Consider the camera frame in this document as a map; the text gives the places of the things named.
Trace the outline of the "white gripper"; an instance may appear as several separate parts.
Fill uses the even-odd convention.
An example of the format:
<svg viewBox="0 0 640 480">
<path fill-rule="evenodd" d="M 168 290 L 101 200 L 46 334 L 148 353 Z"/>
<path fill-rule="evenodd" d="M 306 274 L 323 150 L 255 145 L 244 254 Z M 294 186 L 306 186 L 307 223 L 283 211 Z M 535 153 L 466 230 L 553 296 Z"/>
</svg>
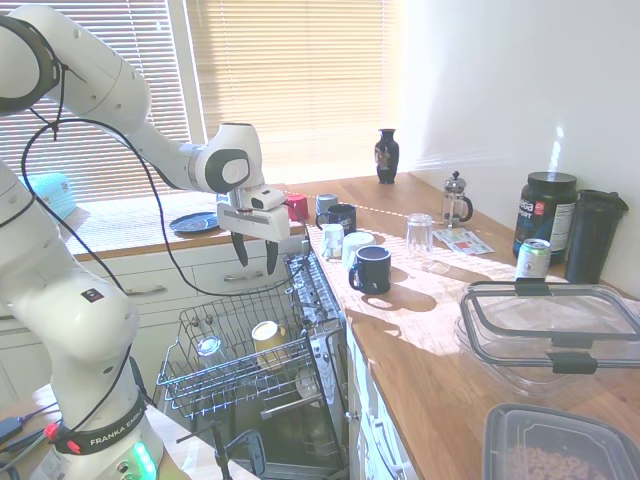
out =
<svg viewBox="0 0 640 480">
<path fill-rule="evenodd" d="M 290 236 L 286 207 L 278 206 L 269 211 L 241 212 L 229 204 L 220 203 L 217 205 L 217 217 L 220 227 L 232 232 L 232 244 L 243 267 L 249 262 L 243 235 L 266 240 L 266 271 L 268 275 L 272 275 L 278 259 L 277 242 Z"/>
</svg>

